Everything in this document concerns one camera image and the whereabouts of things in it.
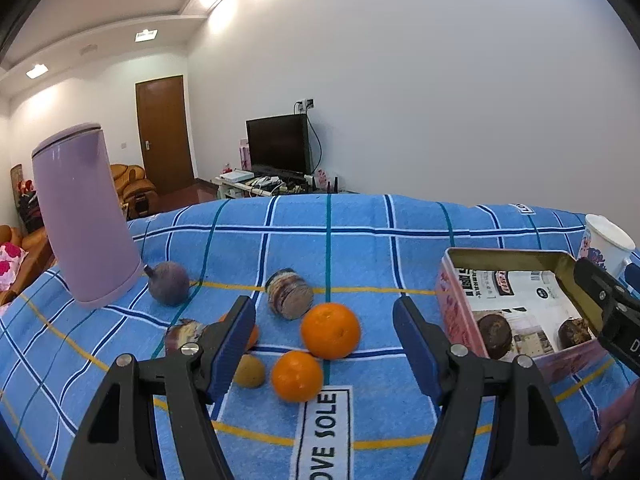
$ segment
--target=orange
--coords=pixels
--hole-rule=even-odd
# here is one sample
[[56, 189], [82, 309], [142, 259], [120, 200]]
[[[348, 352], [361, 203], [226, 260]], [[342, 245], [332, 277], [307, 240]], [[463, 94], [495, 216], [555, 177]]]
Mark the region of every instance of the orange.
[[300, 335], [313, 355], [329, 360], [342, 359], [358, 346], [360, 323], [343, 304], [321, 303], [303, 317]]
[[[223, 314], [222, 317], [218, 320], [218, 322], [224, 321], [225, 317], [226, 317], [226, 314]], [[246, 342], [246, 349], [248, 350], [249, 348], [255, 346], [255, 344], [258, 342], [259, 337], [260, 337], [260, 329], [258, 329], [257, 325], [254, 325], [254, 329], [251, 330], [251, 335], [249, 336], [249, 341]]]
[[306, 352], [287, 352], [271, 370], [271, 384], [278, 396], [287, 402], [307, 402], [322, 389], [322, 368]]

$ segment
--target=door frame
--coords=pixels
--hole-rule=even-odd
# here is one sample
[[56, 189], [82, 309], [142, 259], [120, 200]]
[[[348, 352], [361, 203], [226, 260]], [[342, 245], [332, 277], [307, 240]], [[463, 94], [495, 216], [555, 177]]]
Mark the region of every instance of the door frame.
[[193, 136], [191, 135], [191, 110], [189, 108], [189, 89], [188, 89], [188, 80], [187, 75], [185, 73], [168, 75], [164, 77], [155, 77], [152, 79], [145, 79], [143, 81], [136, 81], [133, 85], [134, 99], [136, 100], [136, 127], [138, 129], [138, 141], [140, 144], [140, 157], [142, 158], [142, 166], [144, 167], [145, 161], [145, 149], [142, 147], [142, 134], [140, 134], [140, 124], [138, 123], [138, 96], [136, 93], [136, 86], [142, 83], [151, 83], [153, 81], [162, 81], [163, 79], [172, 79], [176, 77], [182, 78], [182, 94], [184, 99], [184, 118], [187, 123], [187, 143], [189, 145], [189, 157], [191, 159], [191, 171], [193, 171], [193, 179], [194, 181], [198, 178], [198, 168], [196, 166], [196, 158], [195, 158], [195, 146], [193, 143]]

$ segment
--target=pink pillow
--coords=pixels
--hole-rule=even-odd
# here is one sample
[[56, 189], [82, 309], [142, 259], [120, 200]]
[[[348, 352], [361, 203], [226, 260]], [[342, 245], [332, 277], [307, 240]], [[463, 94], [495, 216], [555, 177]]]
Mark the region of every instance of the pink pillow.
[[0, 245], [0, 292], [12, 286], [27, 253], [12, 243]]

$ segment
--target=metal screw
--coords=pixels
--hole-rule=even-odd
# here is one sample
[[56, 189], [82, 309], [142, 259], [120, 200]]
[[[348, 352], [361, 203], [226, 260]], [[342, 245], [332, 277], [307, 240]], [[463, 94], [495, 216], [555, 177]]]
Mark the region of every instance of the metal screw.
[[519, 355], [516, 362], [523, 368], [531, 368], [533, 366], [533, 359], [528, 355]]
[[469, 349], [461, 344], [451, 345], [451, 353], [457, 357], [464, 357], [469, 353]]
[[131, 364], [132, 357], [130, 354], [119, 355], [116, 359], [116, 364], [120, 367], [125, 367]]
[[198, 352], [198, 350], [200, 350], [200, 347], [197, 343], [187, 343], [182, 345], [182, 347], [180, 348], [180, 352], [182, 352], [182, 355], [194, 355]]

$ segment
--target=thermos lid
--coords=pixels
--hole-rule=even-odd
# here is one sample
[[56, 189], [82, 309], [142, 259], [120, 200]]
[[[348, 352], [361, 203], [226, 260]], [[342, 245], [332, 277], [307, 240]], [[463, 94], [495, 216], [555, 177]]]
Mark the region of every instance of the thermos lid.
[[38, 144], [35, 149], [31, 152], [31, 158], [35, 157], [37, 154], [52, 146], [62, 140], [67, 140], [70, 137], [84, 134], [90, 132], [91, 130], [100, 130], [101, 126], [98, 123], [82, 123], [76, 124], [76, 126], [72, 126], [71, 128], [67, 128], [66, 130], [62, 130], [56, 134], [53, 134], [47, 139], [44, 139], [40, 144]]

